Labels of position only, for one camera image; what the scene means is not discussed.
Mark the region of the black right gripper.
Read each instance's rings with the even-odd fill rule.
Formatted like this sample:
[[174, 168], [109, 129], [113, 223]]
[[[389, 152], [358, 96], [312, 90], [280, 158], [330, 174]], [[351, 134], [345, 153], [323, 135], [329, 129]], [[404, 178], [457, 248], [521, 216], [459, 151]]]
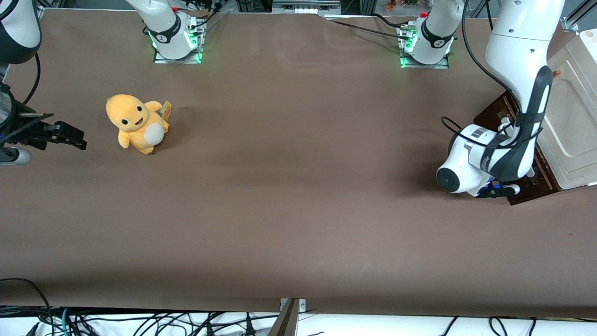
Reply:
[[54, 133], [47, 130], [49, 124], [44, 123], [44, 120], [53, 116], [53, 113], [26, 112], [25, 116], [13, 113], [1, 123], [1, 146], [20, 143], [45, 150], [47, 143], [61, 143], [85, 151], [87, 142], [84, 141], [84, 132], [79, 128], [57, 121], [54, 123]]

